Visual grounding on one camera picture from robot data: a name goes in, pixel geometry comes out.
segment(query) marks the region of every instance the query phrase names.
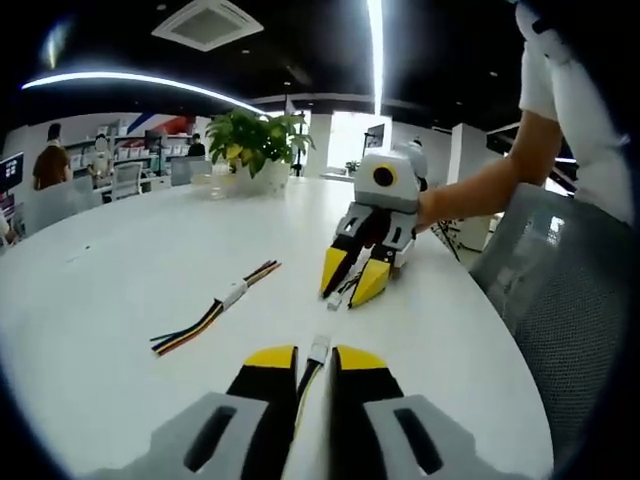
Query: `white pot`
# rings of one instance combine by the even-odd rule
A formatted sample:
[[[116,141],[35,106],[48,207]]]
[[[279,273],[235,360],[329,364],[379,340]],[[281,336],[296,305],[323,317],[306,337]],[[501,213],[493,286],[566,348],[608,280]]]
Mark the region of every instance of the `white pot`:
[[[251,178],[249,167],[239,166],[235,175],[235,194],[242,197],[284,196],[284,189],[289,181],[289,170],[288,163],[267,160],[262,170]]]

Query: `black ceiling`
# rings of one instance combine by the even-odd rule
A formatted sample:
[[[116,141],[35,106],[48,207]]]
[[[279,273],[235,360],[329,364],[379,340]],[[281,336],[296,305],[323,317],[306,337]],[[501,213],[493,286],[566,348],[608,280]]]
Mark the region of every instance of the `black ceiling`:
[[[366,0],[233,0],[264,31],[209,53],[151,36],[188,0],[59,0],[37,8],[24,3],[11,7],[18,9],[12,18],[25,19],[19,33],[2,33],[3,44],[20,49],[5,63],[12,68],[2,79],[4,129],[99,111],[210,115],[228,108],[168,87],[104,80],[19,91],[26,81],[54,72],[146,73],[246,100],[287,90],[373,93]],[[518,119],[523,42],[513,5],[505,0],[382,3],[384,98],[413,104],[385,107],[383,113],[425,126],[465,122],[485,131]],[[159,4],[166,9],[158,10]],[[68,34],[52,69],[41,52],[56,25],[67,25]],[[366,102],[352,107],[373,110]],[[327,108],[326,101],[314,102],[314,109]]]

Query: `potted plant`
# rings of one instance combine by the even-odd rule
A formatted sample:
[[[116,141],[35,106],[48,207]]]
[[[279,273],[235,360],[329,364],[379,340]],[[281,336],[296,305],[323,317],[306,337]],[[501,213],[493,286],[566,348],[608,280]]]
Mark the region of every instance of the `potted plant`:
[[[353,162],[347,162],[344,164],[344,168],[347,169],[347,175],[349,175],[350,177],[353,177],[356,172],[358,171],[358,167],[360,167],[360,162],[357,161],[353,161]]]
[[[311,136],[298,133],[302,124],[302,116],[233,110],[209,123],[209,155],[214,163],[229,163],[240,193],[266,193],[274,184],[286,184],[295,148],[303,153],[309,145],[315,149]]]

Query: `air conditioning vent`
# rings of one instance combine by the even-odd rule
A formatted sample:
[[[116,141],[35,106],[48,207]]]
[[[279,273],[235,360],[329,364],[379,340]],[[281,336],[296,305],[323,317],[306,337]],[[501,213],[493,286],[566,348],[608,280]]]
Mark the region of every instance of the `air conditioning vent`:
[[[208,52],[264,30],[227,0],[195,0],[156,28],[152,35]]]

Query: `wire connector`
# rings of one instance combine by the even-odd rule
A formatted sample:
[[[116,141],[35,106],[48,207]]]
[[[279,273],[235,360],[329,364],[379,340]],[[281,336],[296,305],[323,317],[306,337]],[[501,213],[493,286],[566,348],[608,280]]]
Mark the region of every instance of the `wire connector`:
[[[324,362],[327,361],[327,355],[329,355],[330,346],[331,339],[329,337],[317,335],[313,339],[311,352],[309,353],[309,358],[307,358],[307,361],[314,361],[319,363],[320,365],[324,365]]]
[[[234,283],[231,286],[229,286],[229,290],[227,291],[226,295],[223,297],[218,297],[218,298],[222,298],[222,307],[224,308],[224,310],[228,309],[231,305],[233,305],[234,303],[236,303],[240,297],[242,297],[242,295],[244,295],[248,289],[248,285],[247,282],[245,282],[244,280],[241,280],[238,283]]]
[[[331,311],[336,311],[340,307],[342,303],[342,294],[339,292],[333,292],[329,295],[329,300],[327,300],[327,308]]]

